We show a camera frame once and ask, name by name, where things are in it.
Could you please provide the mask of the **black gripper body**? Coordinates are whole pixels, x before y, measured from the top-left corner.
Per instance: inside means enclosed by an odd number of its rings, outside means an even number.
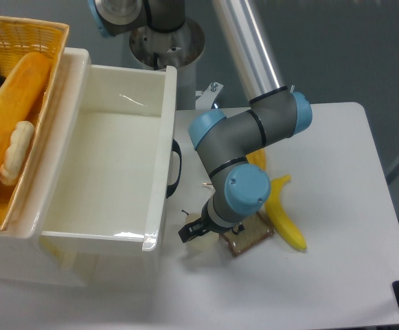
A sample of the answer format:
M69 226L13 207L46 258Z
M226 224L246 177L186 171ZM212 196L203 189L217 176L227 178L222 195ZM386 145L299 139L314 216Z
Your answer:
M202 226L211 232L223 234L236 226L235 223L225 221L217 213L202 211L200 217Z

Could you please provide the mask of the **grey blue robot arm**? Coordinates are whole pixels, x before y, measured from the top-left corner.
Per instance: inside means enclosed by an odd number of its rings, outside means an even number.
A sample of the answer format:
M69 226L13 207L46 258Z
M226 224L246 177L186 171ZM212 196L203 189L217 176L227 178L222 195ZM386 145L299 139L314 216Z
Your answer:
M239 233L242 221L257 212L271 191L267 174L247 155L290 138L312 122L305 96L288 89L250 1L213 3L249 109L231 117L213 109L188 128L194 150L214 187L200 217L183 226L188 242L208 232ZM129 48L145 67L186 68L203 52L202 29L185 14L183 1L90 1L100 33L129 33Z

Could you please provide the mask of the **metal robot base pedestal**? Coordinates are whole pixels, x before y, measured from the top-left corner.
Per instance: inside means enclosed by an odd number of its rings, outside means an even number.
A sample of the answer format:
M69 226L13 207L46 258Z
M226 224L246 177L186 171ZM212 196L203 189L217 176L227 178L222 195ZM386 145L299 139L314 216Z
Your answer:
M169 33L138 28L130 34L129 47L144 69L175 67L176 108L196 108L196 67L205 49L205 36L197 22L187 17L181 28Z

